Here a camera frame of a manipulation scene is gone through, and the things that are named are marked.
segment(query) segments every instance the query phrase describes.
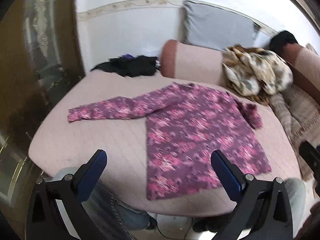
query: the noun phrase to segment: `long sleeve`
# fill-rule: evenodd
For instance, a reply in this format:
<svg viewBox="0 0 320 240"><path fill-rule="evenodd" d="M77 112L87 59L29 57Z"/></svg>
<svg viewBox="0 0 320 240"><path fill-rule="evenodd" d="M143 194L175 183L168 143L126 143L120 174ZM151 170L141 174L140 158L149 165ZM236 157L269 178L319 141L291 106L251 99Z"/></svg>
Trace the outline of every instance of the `long sleeve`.
<svg viewBox="0 0 320 240"><path fill-rule="evenodd" d="M251 125L254 129L258 129L262 127L261 116L258 113L257 106L255 104L248 104L245 102L241 102L238 98L228 93L228 95L236 101L238 105L238 110L247 121L249 125Z"/></svg>
<svg viewBox="0 0 320 240"><path fill-rule="evenodd" d="M101 119L135 119L144 117L185 99L193 85L173 83L136 98L116 97L69 110L68 122Z"/></svg>

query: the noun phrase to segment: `white wall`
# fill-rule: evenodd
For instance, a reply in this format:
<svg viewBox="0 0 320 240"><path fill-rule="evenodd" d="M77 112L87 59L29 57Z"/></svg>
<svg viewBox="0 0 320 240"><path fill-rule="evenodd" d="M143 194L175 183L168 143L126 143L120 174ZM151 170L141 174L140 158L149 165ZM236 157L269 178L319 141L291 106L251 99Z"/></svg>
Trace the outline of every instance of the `white wall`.
<svg viewBox="0 0 320 240"><path fill-rule="evenodd" d="M76 0L78 13L124 0ZM311 43L320 52L320 37L289 0L201 0L228 7L269 27L292 32L301 45ZM79 42L86 70L124 53L160 51L168 39L178 39L180 10L139 8L105 14L78 22Z"/></svg>

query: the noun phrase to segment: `floral pattern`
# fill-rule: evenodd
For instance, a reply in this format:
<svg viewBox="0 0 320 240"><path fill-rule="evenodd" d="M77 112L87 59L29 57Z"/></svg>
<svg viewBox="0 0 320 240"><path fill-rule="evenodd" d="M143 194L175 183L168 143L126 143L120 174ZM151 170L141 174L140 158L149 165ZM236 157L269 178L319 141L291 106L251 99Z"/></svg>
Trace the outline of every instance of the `floral pattern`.
<svg viewBox="0 0 320 240"><path fill-rule="evenodd" d="M133 99L117 97L70 109L68 121L143 116L148 116L149 200L221 186L210 163L217 149L244 174L271 171L250 128L262 127L257 106L225 91L173 83Z"/></svg>

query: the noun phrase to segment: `purple floral shirt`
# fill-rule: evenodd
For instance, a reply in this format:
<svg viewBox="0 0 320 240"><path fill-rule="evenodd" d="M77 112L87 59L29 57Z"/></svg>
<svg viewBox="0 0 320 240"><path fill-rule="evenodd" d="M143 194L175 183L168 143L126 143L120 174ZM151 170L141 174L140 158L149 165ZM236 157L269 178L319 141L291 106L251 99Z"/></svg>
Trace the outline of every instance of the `purple floral shirt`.
<svg viewBox="0 0 320 240"><path fill-rule="evenodd" d="M136 98L117 97L69 110L68 121L147 118L149 200L221 186L210 164L220 149L241 171L270 172L252 129L262 126L256 105L228 92L173 83Z"/></svg>

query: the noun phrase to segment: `decorative wall trim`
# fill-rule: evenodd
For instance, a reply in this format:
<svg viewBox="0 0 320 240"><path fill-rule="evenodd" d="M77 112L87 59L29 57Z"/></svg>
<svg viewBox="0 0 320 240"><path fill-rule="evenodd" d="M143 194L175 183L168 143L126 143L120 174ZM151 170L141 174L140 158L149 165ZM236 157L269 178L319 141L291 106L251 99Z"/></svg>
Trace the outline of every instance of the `decorative wall trim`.
<svg viewBox="0 0 320 240"><path fill-rule="evenodd" d="M184 0L126 0L126 1L103 5L85 12L77 13L77 20L85 21L101 15L105 15L105 14L110 14L110 13L124 11L124 10L133 10L138 8L140 9L141 8L181 8L183 1ZM221 8L230 12L234 12L236 14L240 14L244 17L247 17L257 25L261 26L260 31L267 34L270 37L273 37L278 33L276 30L272 29L271 27L241 12L238 12L217 4L203 2L200 0L191 0L191 1L208 4L208 5Z"/></svg>

